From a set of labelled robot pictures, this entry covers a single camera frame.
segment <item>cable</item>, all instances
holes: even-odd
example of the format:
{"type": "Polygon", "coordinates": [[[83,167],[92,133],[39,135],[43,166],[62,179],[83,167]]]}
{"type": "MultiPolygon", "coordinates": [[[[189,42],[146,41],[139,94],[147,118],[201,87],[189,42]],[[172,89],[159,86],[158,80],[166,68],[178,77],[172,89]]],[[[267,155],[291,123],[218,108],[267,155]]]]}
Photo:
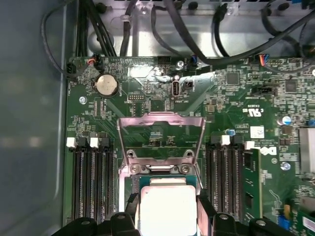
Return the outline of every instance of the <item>cable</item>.
{"type": "MultiPolygon", "coordinates": [[[[269,47],[271,47],[275,43],[279,42],[283,37],[287,36],[292,31],[294,31],[295,29],[297,29],[298,27],[300,27],[301,25],[303,25],[304,23],[308,22],[310,19],[315,17],[315,11],[313,10],[311,13],[309,13],[305,17],[303,17],[300,20],[298,20],[297,22],[295,22],[293,25],[291,25],[290,27],[285,29],[283,32],[279,33],[274,38],[270,39],[268,42],[265,42],[265,43],[261,44],[260,46],[255,47],[255,48],[253,48],[247,52],[244,52],[244,53],[232,56],[232,57],[228,57],[228,58],[208,59],[200,51],[199,47],[196,45],[195,41],[193,40],[192,36],[190,35],[189,31],[187,30],[181,16],[179,15],[179,13],[177,12],[177,10],[174,6],[173,0],[163,0],[163,2],[164,2],[164,5],[165,5],[173,23],[174,23],[174,26],[175,26],[177,32],[179,33],[179,35],[181,36],[183,41],[186,43],[186,45],[194,52],[194,54],[196,54],[200,58],[201,61],[203,61],[205,64],[209,64],[212,66],[231,64],[231,63],[238,61],[240,59],[248,58],[251,55],[258,54],[258,53],[268,49],[269,47]]],[[[206,66],[206,68],[203,68],[203,70],[200,70],[200,71],[206,71],[208,69],[210,69],[210,68],[208,66],[206,66]]]]}
{"type": "Polygon", "coordinates": [[[109,56],[116,57],[117,54],[115,52],[113,43],[109,37],[109,33],[108,33],[102,19],[100,18],[93,1],[92,0],[85,0],[85,3],[87,6],[87,11],[88,11],[90,20],[94,19],[94,21],[97,23],[96,26],[99,28],[99,32],[104,37],[104,40],[106,42],[107,51],[109,52],[109,56]]]}
{"type": "Polygon", "coordinates": [[[227,12],[227,3],[219,6],[213,16],[214,36],[218,50],[224,57],[229,57],[229,54],[224,49],[220,38],[220,22],[224,19],[227,12]]]}
{"type": "Polygon", "coordinates": [[[299,37],[299,41],[300,41],[300,47],[299,47],[299,50],[300,50],[300,54],[301,54],[301,57],[308,63],[310,64],[315,64],[315,59],[314,58],[308,58],[306,57],[306,55],[304,54],[304,51],[303,51],[303,42],[304,42],[304,37],[305,37],[305,29],[306,29],[306,25],[307,25],[307,22],[303,25],[302,29],[301,29],[301,32],[300,32],[300,37],[299,37]]]}
{"type": "MultiPolygon", "coordinates": [[[[269,4],[267,4],[261,10],[261,21],[262,21],[262,24],[264,25],[264,27],[268,33],[270,33],[272,36],[277,36],[279,33],[281,33],[281,31],[276,30],[273,27],[273,25],[271,24],[271,22],[268,20],[268,6],[269,6],[269,4]]],[[[292,46],[292,48],[294,49],[296,56],[300,57],[299,43],[294,38],[292,38],[291,36],[288,35],[288,36],[283,37],[282,40],[289,43],[292,46]]]]}
{"type": "Polygon", "coordinates": [[[152,29],[152,34],[156,41],[166,50],[169,50],[175,55],[178,55],[179,57],[183,57],[179,51],[171,48],[158,34],[157,28],[156,28],[156,22],[157,22],[157,10],[160,11],[166,11],[166,8],[161,7],[161,6],[153,6],[151,10],[151,29],[152,29]]]}
{"type": "Polygon", "coordinates": [[[108,48],[107,48],[106,42],[103,38],[103,35],[99,30],[99,27],[98,27],[96,20],[93,18],[93,16],[91,15],[91,12],[89,10],[88,10],[88,16],[90,18],[90,22],[93,25],[93,28],[94,28],[94,31],[96,33],[97,39],[98,39],[100,47],[102,49],[102,52],[104,53],[105,56],[110,57],[111,55],[108,51],[108,48]]]}
{"type": "Polygon", "coordinates": [[[78,69],[78,72],[75,74],[71,74],[68,73],[66,71],[64,71],[63,69],[61,69],[61,67],[58,65],[58,63],[56,62],[56,60],[54,59],[50,48],[48,46],[48,42],[47,42],[47,35],[46,35],[46,23],[47,23],[47,19],[56,11],[62,9],[63,7],[65,7],[66,5],[68,5],[69,3],[72,3],[74,0],[65,0],[64,2],[60,3],[58,6],[54,7],[53,9],[51,9],[50,11],[48,11],[42,18],[41,20],[41,24],[40,24],[40,34],[43,40],[43,45],[44,45],[44,49],[45,49],[45,53],[48,56],[48,59],[50,60],[50,62],[53,64],[53,66],[63,75],[70,77],[70,78],[76,78],[78,76],[80,76],[89,66],[89,64],[85,64],[83,67],[78,69]]]}
{"type": "MultiPolygon", "coordinates": [[[[130,0],[130,3],[126,9],[125,15],[130,16],[133,12],[134,7],[136,6],[138,0],[130,0]]],[[[128,51],[128,45],[129,45],[129,39],[130,39],[130,29],[131,29],[131,24],[129,21],[124,22],[124,35],[123,35],[123,41],[122,45],[120,47],[120,53],[119,55],[121,57],[125,57],[127,55],[128,51]]]]}

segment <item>integrated circuit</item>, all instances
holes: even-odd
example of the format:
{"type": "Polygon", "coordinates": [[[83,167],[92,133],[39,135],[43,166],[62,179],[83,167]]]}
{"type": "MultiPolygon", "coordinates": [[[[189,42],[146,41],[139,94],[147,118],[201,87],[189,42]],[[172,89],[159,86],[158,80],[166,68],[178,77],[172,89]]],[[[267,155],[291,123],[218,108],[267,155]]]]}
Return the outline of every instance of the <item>integrated circuit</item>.
{"type": "Polygon", "coordinates": [[[226,74],[226,84],[227,85],[238,85],[240,83],[238,73],[227,73],[226,74]]]}
{"type": "Polygon", "coordinates": [[[290,79],[285,81],[285,91],[286,92],[296,92],[297,82],[296,80],[290,79]]]}

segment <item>green circuit board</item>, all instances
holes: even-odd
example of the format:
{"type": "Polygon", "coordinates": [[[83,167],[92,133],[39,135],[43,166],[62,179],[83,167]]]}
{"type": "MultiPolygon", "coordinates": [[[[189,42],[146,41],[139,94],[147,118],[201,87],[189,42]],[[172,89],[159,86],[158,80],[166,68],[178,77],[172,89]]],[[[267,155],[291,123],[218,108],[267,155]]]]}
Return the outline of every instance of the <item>green circuit board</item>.
{"type": "MultiPolygon", "coordinates": [[[[87,59],[72,58],[80,67],[87,59]]],[[[117,120],[142,117],[150,112],[176,112],[184,117],[204,117],[205,133],[198,156],[203,185],[210,188],[207,148],[215,138],[235,130],[242,140],[254,141],[251,163],[242,168],[241,221],[267,217],[277,222],[284,204],[296,198],[303,185],[300,179],[298,129],[315,115],[315,83],[312,68],[298,74],[276,74],[249,59],[216,71],[199,75],[198,69],[179,70],[176,58],[105,58],[104,74],[118,81],[117,93],[104,97],[95,89],[100,72],[90,65],[76,82],[67,85],[66,137],[109,138],[112,150],[110,209],[119,209],[118,169],[123,162],[117,120]],[[172,77],[179,75],[179,94],[172,93],[172,77]],[[81,104],[80,97],[86,98],[81,104]],[[290,125],[279,120],[289,116],[290,125]],[[291,168],[281,169],[287,162],[291,168]]],[[[269,59],[279,69],[294,69],[301,59],[269,59]]],[[[126,148],[137,156],[165,159],[180,157],[194,148],[200,136],[199,127],[174,127],[167,123],[146,128],[128,127],[123,131],[126,148]]],[[[73,152],[66,150],[64,221],[73,209],[73,152]]],[[[103,194],[108,189],[102,188],[103,194]]],[[[126,179],[126,198],[132,192],[132,181],[126,179]]]]}

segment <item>motherboard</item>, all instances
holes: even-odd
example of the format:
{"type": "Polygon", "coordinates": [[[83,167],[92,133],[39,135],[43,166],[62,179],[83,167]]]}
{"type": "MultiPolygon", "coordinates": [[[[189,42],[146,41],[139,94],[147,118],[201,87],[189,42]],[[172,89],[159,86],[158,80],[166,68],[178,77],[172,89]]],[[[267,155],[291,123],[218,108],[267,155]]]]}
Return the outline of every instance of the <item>motherboard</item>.
{"type": "MultiPolygon", "coordinates": [[[[68,68],[87,60],[72,58],[68,68]]],[[[303,61],[269,64],[293,70],[303,61]]],[[[242,223],[268,218],[315,235],[305,203],[315,197],[315,67],[276,74],[252,58],[201,66],[197,58],[100,58],[68,82],[65,224],[101,222],[124,210],[144,177],[168,173],[206,188],[218,212],[242,223]]]]}

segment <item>ram slot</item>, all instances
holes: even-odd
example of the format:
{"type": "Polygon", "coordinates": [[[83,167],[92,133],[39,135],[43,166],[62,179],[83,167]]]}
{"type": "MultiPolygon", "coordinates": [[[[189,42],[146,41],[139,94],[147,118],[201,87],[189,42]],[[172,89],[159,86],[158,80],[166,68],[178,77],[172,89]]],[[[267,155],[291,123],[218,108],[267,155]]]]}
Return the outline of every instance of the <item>ram slot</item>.
{"type": "Polygon", "coordinates": [[[233,156],[233,214],[239,220],[243,219],[243,186],[242,186],[242,169],[243,169],[243,145],[238,145],[234,149],[233,156]]]}
{"type": "Polygon", "coordinates": [[[106,153],[105,168],[104,168],[104,190],[105,190],[105,203],[104,203],[104,218],[113,212],[114,202],[114,159],[111,152],[106,153]]]}
{"type": "Polygon", "coordinates": [[[103,159],[103,152],[98,151],[94,166],[94,218],[98,224],[102,222],[103,159]]]}
{"type": "Polygon", "coordinates": [[[73,152],[72,176],[72,220],[83,215],[82,212],[82,165],[84,153],[80,150],[73,152]]]}
{"type": "Polygon", "coordinates": [[[224,163],[225,163],[225,180],[224,180],[224,212],[233,212],[233,149],[231,146],[224,147],[224,163]]]}
{"type": "Polygon", "coordinates": [[[89,150],[84,152],[83,159],[83,216],[91,217],[92,212],[92,154],[89,150]]]}
{"type": "Polygon", "coordinates": [[[217,199],[218,199],[218,211],[224,211],[224,151],[221,146],[217,146],[217,156],[216,156],[216,169],[217,169],[217,199]]]}

